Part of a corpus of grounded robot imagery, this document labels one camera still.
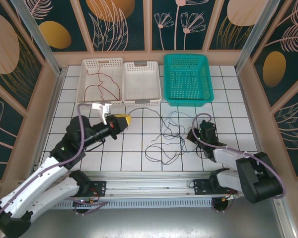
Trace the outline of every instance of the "floor tile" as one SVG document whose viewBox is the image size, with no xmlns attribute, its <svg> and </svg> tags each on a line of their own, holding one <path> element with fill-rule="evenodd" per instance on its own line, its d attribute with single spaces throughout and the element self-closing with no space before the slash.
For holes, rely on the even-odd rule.
<svg viewBox="0 0 298 238">
<path fill-rule="evenodd" d="M 223 168 L 223 164 L 221 163 L 214 163 L 213 161 L 209 160 L 209 159 L 203 159 L 202 160 L 203 163 L 203 169 L 204 171 L 214 171 L 214 170 L 218 170 L 218 169 L 222 169 Z"/>
<path fill-rule="evenodd" d="M 221 65 L 222 76 L 236 77 L 235 67 L 232 65 Z"/>
<path fill-rule="evenodd" d="M 166 152 L 166 154 L 172 158 L 174 155 L 174 152 Z M 163 171 L 182 171 L 182 160 L 181 155 L 170 160 L 166 154 L 162 154 L 162 161 L 165 163 L 165 165 L 162 165 Z"/>
<path fill-rule="evenodd" d="M 230 110 L 228 103 L 213 103 L 214 117 L 216 118 L 230 118 Z"/>
<path fill-rule="evenodd" d="M 106 138 L 106 142 L 104 144 L 104 151 L 122 151 L 123 148 L 123 135 L 117 135 L 117 140 L 114 140 L 111 136 Z"/>
<path fill-rule="evenodd" d="M 142 150 L 142 135 L 141 134 L 125 134 L 123 140 L 123 151 L 133 152 Z"/>
<path fill-rule="evenodd" d="M 218 65 L 210 65 L 211 77 L 222 77 L 220 67 Z"/>
<path fill-rule="evenodd" d="M 161 135 L 144 134 L 143 135 L 143 151 L 160 151 L 161 152 Z"/>
<path fill-rule="evenodd" d="M 77 89 L 79 77 L 66 77 L 63 84 L 63 89 Z"/>
<path fill-rule="evenodd" d="M 232 118 L 215 118 L 218 134 L 235 133 Z"/>
<path fill-rule="evenodd" d="M 54 118 L 51 133 L 65 134 L 70 121 L 71 118 Z"/>
<path fill-rule="evenodd" d="M 243 103 L 243 96 L 240 90 L 226 90 L 229 103 Z"/>
<path fill-rule="evenodd" d="M 130 114 L 133 118 L 142 118 L 143 117 L 143 109 L 142 108 L 126 108 L 126 114 L 127 115 Z"/>
<path fill-rule="evenodd" d="M 183 171 L 202 171 L 202 159 L 195 152 L 182 155 Z"/>
<path fill-rule="evenodd" d="M 233 118 L 233 123 L 237 134 L 252 133 L 248 118 Z"/>
<path fill-rule="evenodd" d="M 161 116 L 163 118 L 167 118 L 169 115 L 172 117 L 172 118 L 177 118 L 178 117 L 178 107 L 171 107 L 169 106 L 169 103 L 161 103 L 160 104 L 161 106 Z"/>
<path fill-rule="evenodd" d="M 160 118 L 144 118 L 144 134 L 160 134 Z"/>
<path fill-rule="evenodd" d="M 200 114 L 200 113 L 207 113 L 209 115 L 211 115 L 212 117 L 213 115 L 213 108 L 212 108 L 212 104 L 211 103 L 206 103 L 204 104 L 202 107 L 196 107 L 195 108 L 196 114 Z M 200 118 L 207 118 L 207 115 L 201 115 L 199 116 Z"/>
<path fill-rule="evenodd" d="M 222 77 L 211 77 L 213 89 L 224 89 Z"/>
<path fill-rule="evenodd" d="M 64 89 L 61 92 L 59 103 L 75 103 L 77 90 Z"/>
<path fill-rule="evenodd" d="M 161 152 L 147 152 L 147 157 L 149 158 L 147 159 L 145 152 L 143 152 L 143 166 L 142 166 L 143 171 L 161 171 L 162 170 Z"/>
<path fill-rule="evenodd" d="M 218 134 L 219 142 L 228 147 L 238 150 L 238 144 L 235 134 Z"/>
<path fill-rule="evenodd" d="M 180 118 L 194 118 L 195 107 L 178 107 L 179 117 Z"/>
<path fill-rule="evenodd" d="M 225 89 L 240 89 L 237 77 L 223 77 Z"/>
<path fill-rule="evenodd" d="M 213 90 L 214 100 L 213 103 L 227 103 L 227 97 L 225 90 L 223 89 L 215 89 Z"/>
<path fill-rule="evenodd" d="M 234 118 L 247 118 L 247 111 L 244 103 L 230 103 L 230 112 Z"/>
<path fill-rule="evenodd" d="M 141 171 L 141 152 L 123 152 L 121 171 Z"/>
<path fill-rule="evenodd" d="M 101 157 L 101 152 L 86 152 L 86 156 L 81 161 L 80 170 L 100 171 Z"/>
<path fill-rule="evenodd" d="M 79 77 L 81 65 L 69 65 L 66 77 Z"/>
<path fill-rule="evenodd" d="M 64 137 L 64 134 L 50 134 L 48 137 L 48 143 L 46 144 L 46 151 L 51 151 L 55 148 L 56 144 L 59 143 L 62 138 Z"/>
<path fill-rule="evenodd" d="M 159 107 L 150 107 L 151 111 L 147 108 L 144 108 L 144 117 L 145 118 L 159 118 L 160 116 L 160 106 Z"/>
<path fill-rule="evenodd" d="M 143 119 L 132 118 L 130 125 L 125 129 L 125 134 L 142 134 L 143 132 Z"/>
<path fill-rule="evenodd" d="M 55 117 L 56 118 L 71 118 L 74 108 L 74 103 L 58 103 Z"/>
<path fill-rule="evenodd" d="M 236 137 L 241 151 L 257 151 L 252 134 L 237 134 Z"/>
<path fill-rule="evenodd" d="M 103 152 L 101 171 L 120 171 L 122 152 Z"/>
</svg>

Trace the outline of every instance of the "dark green background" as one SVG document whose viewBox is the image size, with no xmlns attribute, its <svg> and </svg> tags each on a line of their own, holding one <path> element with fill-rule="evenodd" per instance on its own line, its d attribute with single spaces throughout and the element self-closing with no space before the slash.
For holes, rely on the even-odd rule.
<svg viewBox="0 0 298 238">
<path fill-rule="evenodd" d="M 295 2 L 296 1 L 292 2 L 282 20 L 292 13 Z M 293 26 L 293 22 L 289 18 L 275 29 L 267 43 L 281 39 L 284 32 L 290 26 Z M 266 57 L 273 51 L 281 52 L 285 56 L 286 71 L 281 82 L 276 87 L 270 88 L 264 83 L 263 67 Z M 259 55 L 254 65 L 271 106 L 274 105 L 298 80 L 298 52 L 284 52 L 282 50 L 280 42 L 266 46 Z"/>
<path fill-rule="evenodd" d="M 0 127 L 6 131 L 18 135 L 23 116 L 21 116 L 13 107 L 0 97 L 0 101 L 4 103 L 3 115 L 0 121 Z M 0 141 L 13 146 L 16 138 L 0 130 Z M 0 145 L 0 162 L 8 162 L 12 150 Z M 0 164 L 0 179 L 4 174 L 6 165 Z"/>
<path fill-rule="evenodd" d="M 229 0 L 225 0 L 224 1 L 223 7 L 222 7 L 222 10 L 221 10 L 221 13 L 220 13 L 220 17 L 219 17 L 219 20 L 217 22 L 217 26 L 215 28 L 215 32 L 214 32 L 214 35 L 213 35 L 213 38 L 212 38 L 212 41 L 211 41 L 211 44 L 210 44 L 210 50 L 241 50 L 243 48 L 244 44 L 245 44 L 245 43 L 243 43 L 243 44 L 236 44 L 235 45 L 235 48 L 234 48 L 234 42 L 235 42 L 235 39 L 236 39 L 236 37 L 234 37 L 227 49 L 221 49 L 220 47 L 217 47 L 218 33 L 219 33 L 219 30 L 220 30 L 220 27 L 221 27 L 223 21 L 227 17 L 227 5 L 228 5 L 228 2 L 229 2 Z M 224 29 L 226 28 L 226 26 L 228 24 L 229 24 L 229 20 L 227 19 L 226 20 L 226 24 L 224 26 Z M 240 31 L 240 34 L 239 34 L 239 36 L 238 36 L 238 38 L 237 38 L 236 41 L 238 41 L 240 39 L 240 37 L 243 36 L 243 34 L 247 31 L 248 28 L 249 28 L 249 26 L 242 27 L 242 30 Z"/>
<path fill-rule="evenodd" d="M 181 24 L 181 14 L 188 13 L 188 18 L 190 17 L 191 13 L 202 13 L 206 28 L 204 31 L 195 32 L 187 34 L 186 36 L 186 47 L 185 50 L 201 50 L 203 47 L 205 35 L 208 30 L 210 18 L 212 15 L 214 7 L 214 1 L 208 1 L 204 4 L 199 5 L 186 5 L 181 6 L 179 9 L 178 15 L 178 26 L 177 26 L 177 50 L 183 50 L 183 41 L 184 41 L 184 33 Z M 174 50 L 174 27 L 175 27 L 175 17 L 177 11 L 177 4 L 174 0 L 152 0 L 152 50 L 153 51 L 161 51 L 161 40 L 160 40 L 160 33 L 157 23 L 154 19 L 154 15 L 159 13 L 160 16 L 162 13 L 170 13 L 172 17 L 172 21 L 174 22 L 173 26 L 162 28 L 162 40 L 163 46 L 165 50 Z"/>
<path fill-rule="evenodd" d="M 86 25 L 91 37 L 91 41 L 94 36 L 93 22 L 89 16 L 89 13 L 96 18 L 96 16 L 89 9 L 86 0 L 79 0 L 81 9 L 84 14 Z M 126 51 L 144 51 L 145 50 L 145 30 L 144 30 L 144 3 L 143 0 L 135 0 L 134 12 L 126 19 L 128 25 L 128 43 Z"/>
<path fill-rule="evenodd" d="M 28 46 L 29 50 L 31 50 L 30 46 L 26 43 L 25 39 L 22 37 L 21 33 L 18 31 L 17 27 L 14 25 L 13 21 L 11 20 L 11 18 L 8 16 L 7 12 L 5 11 L 5 9 L 2 7 L 2 5 L 0 4 L 0 15 L 3 16 L 14 28 L 15 32 L 17 33 L 17 35 L 25 42 L 25 44 Z M 35 61 L 36 61 L 36 65 L 38 67 L 38 73 L 36 75 L 35 78 L 32 79 L 32 82 L 35 84 L 38 77 L 39 77 L 39 73 L 41 71 L 42 65 L 39 62 L 39 60 L 36 58 L 35 54 L 31 51 L 32 56 L 34 57 Z M 21 63 L 19 62 L 17 67 L 21 70 L 21 71 L 26 71 L 27 69 L 24 68 Z M 24 106 L 25 108 L 28 107 L 28 104 L 30 102 L 31 98 L 28 99 L 23 99 L 21 98 L 17 93 L 14 93 L 11 89 L 9 89 L 9 87 L 5 84 L 5 82 L 1 79 L 0 77 L 0 85 L 12 96 L 14 97 L 22 106 Z"/>
<path fill-rule="evenodd" d="M 285 104 L 283 105 L 283 108 L 284 107 L 289 107 L 293 104 L 296 104 L 298 102 L 298 92 Z M 283 118 L 276 118 L 276 122 L 279 122 L 279 121 L 283 121 L 284 119 Z M 288 124 L 288 122 L 290 122 L 291 120 L 288 120 L 286 122 L 283 122 L 283 123 L 279 123 L 278 124 L 278 128 L 281 128 L 281 129 L 291 129 L 290 128 L 290 125 Z M 298 128 L 298 122 L 296 123 L 292 123 L 292 126 L 294 128 Z M 287 135 L 284 135 L 284 134 L 281 134 L 282 138 L 284 139 L 291 139 L 291 137 L 287 136 Z M 292 147 L 293 144 L 289 141 L 286 141 L 284 140 L 284 143 L 285 143 L 285 146 L 286 147 Z M 289 154 L 289 157 L 290 157 L 290 160 L 293 164 L 293 167 L 294 167 L 294 170 L 295 170 L 295 173 L 296 175 L 298 176 L 298 150 L 290 150 L 290 149 L 287 149 L 287 152 Z"/>
</svg>

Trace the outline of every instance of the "teal basket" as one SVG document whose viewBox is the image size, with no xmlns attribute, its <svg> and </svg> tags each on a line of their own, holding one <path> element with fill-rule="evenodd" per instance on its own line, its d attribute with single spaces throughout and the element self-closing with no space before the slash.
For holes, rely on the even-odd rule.
<svg viewBox="0 0 298 238">
<path fill-rule="evenodd" d="M 214 99 L 206 56 L 169 54 L 164 57 L 164 96 L 170 106 L 201 107 Z"/>
</svg>

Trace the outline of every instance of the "yellow circle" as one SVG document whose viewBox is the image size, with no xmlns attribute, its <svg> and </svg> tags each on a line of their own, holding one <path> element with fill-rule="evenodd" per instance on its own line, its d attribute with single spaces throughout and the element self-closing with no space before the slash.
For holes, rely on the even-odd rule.
<svg viewBox="0 0 298 238">
<path fill-rule="evenodd" d="M 19 62 L 18 35 L 11 24 L 0 15 L 0 73 L 9 74 Z"/>
<path fill-rule="evenodd" d="M 64 26 L 55 21 L 45 21 L 39 25 L 47 43 L 57 49 L 64 49 L 71 45 L 71 35 Z"/>
<path fill-rule="evenodd" d="M 271 52 L 265 59 L 263 68 L 264 82 L 268 87 L 277 86 L 286 71 L 286 59 L 278 51 Z"/>
<path fill-rule="evenodd" d="M 135 0 L 86 0 L 89 9 L 95 16 L 104 21 L 119 21 L 120 17 L 115 17 L 113 4 L 123 12 L 125 18 L 129 17 L 135 9 Z"/>
<path fill-rule="evenodd" d="M 227 17 L 237 26 L 251 26 L 257 22 L 267 0 L 230 0 Z"/>
</svg>

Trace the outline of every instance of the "white plastic basket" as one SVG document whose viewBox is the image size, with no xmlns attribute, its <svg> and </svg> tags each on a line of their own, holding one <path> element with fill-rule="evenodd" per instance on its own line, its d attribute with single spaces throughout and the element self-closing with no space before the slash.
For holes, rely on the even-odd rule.
<svg viewBox="0 0 298 238">
<path fill-rule="evenodd" d="M 121 107 L 123 105 L 123 64 L 123 58 L 84 59 L 81 63 L 76 103 L 109 101 L 112 103 L 112 107 Z"/>
<path fill-rule="evenodd" d="M 161 88 L 156 61 L 124 63 L 123 100 L 126 107 L 159 106 Z"/>
</svg>

